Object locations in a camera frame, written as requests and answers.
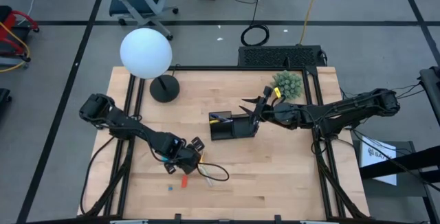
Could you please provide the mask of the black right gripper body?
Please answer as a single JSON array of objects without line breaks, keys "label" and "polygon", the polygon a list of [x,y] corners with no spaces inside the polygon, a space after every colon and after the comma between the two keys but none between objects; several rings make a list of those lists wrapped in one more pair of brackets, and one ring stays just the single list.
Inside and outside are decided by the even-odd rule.
[{"label": "black right gripper body", "polygon": [[271,122],[289,130],[299,127],[301,114],[296,104],[286,102],[286,97],[279,88],[275,89],[265,86],[263,96],[266,97],[265,104],[256,104],[257,122]]}]

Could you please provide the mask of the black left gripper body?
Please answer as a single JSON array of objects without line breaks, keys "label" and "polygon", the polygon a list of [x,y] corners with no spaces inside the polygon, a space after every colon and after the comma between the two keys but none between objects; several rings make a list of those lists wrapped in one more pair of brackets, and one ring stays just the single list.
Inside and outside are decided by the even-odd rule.
[{"label": "black left gripper body", "polygon": [[172,143],[170,154],[167,154],[165,163],[174,163],[182,169],[186,175],[192,173],[201,159],[201,151],[196,151],[191,144],[185,144],[185,140],[175,139]]}]

